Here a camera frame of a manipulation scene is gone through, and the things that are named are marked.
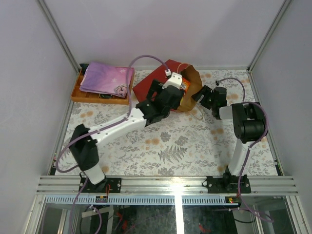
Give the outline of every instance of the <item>floral pattern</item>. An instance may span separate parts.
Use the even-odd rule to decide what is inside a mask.
[[[134,85],[151,71],[136,71]],[[226,77],[240,79],[246,89],[246,101],[254,101],[245,70],[199,70],[203,84],[215,87],[215,81]],[[220,86],[227,88],[229,104],[241,102],[242,88],[235,80]],[[137,99],[132,92],[133,106]],[[87,127],[112,120],[128,110],[126,105],[74,103],[63,146],[75,127]],[[230,163],[236,143],[231,120],[216,120],[210,110],[199,104],[188,113],[171,112],[161,122],[142,130],[134,130],[98,146],[100,164],[107,175],[115,176],[217,176]],[[249,175],[277,175],[273,157],[264,138],[252,150]],[[59,167],[68,169],[76,164],[67,151]],[[76,168],[68,175],[78,175]]]

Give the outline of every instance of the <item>wooden box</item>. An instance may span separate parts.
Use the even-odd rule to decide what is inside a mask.
[[[135,73],[133,72],[132,77],[131,77],[131,81],[130,81],[130,86],[129,86],[130,93],[132,90],[134,75],[135,75]],[[74,89],[73,89],[73,92],[71,95],[72,101],[88,102],[88,103],[101,103],[101,104],[121,104],[121,105],[128,105],[129,104],[128,95],[126,96],[126,98],[113,96],[113,98],[111,98],[111,99],[104,99],[104,98],[100,98],[99,94],[81,91],[79,88],[80,88],[80,84],[82,82],[82,79],[83,79],[83,75],[81,74],[81,71],[80,71],[80,74],[78,76],[78,79],[75,83],[75,86],[74,86]]]

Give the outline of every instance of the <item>glass panel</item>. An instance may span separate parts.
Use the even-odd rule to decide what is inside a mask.
[[[99,215],[87,205],[76,205],[73,213],[73,228],[76,234],[92,234],[99,227]],[[102,225],[99,234],[172,234],[176,233],[176,210],[171,205],[95,205],[100,212]],[[70,234],[69,211],[71,205],[49,204],[44,217],[42,233]],[[60,225],[63,210],[67,210],[64,224]]]
[[[183,206],[184,232],[214,234],[293,234],[292,223],[283,197],[246,197],[250,208],[264,212],[274,223],[261,221],[245,210],[227,211],[229,206]]]

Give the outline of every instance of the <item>purple cloth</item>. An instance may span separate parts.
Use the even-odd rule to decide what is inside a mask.
[[[80,90],[98,94],[112,94],[126,97],[134,68],[131,68],[126,84],[126,67],[114,67],[99,62],[91,62],[80,84]]]

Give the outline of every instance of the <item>gray wall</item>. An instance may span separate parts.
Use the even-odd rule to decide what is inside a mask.
[[[24,226],[74,79],[36,1],[0,1],[1,234]]]
[[[312,224],[312,1],[293,1],[254,71],[282,166]]]
[[[151,54],[200,67],[247,67],[283,1],[46,0],[78,62]]]

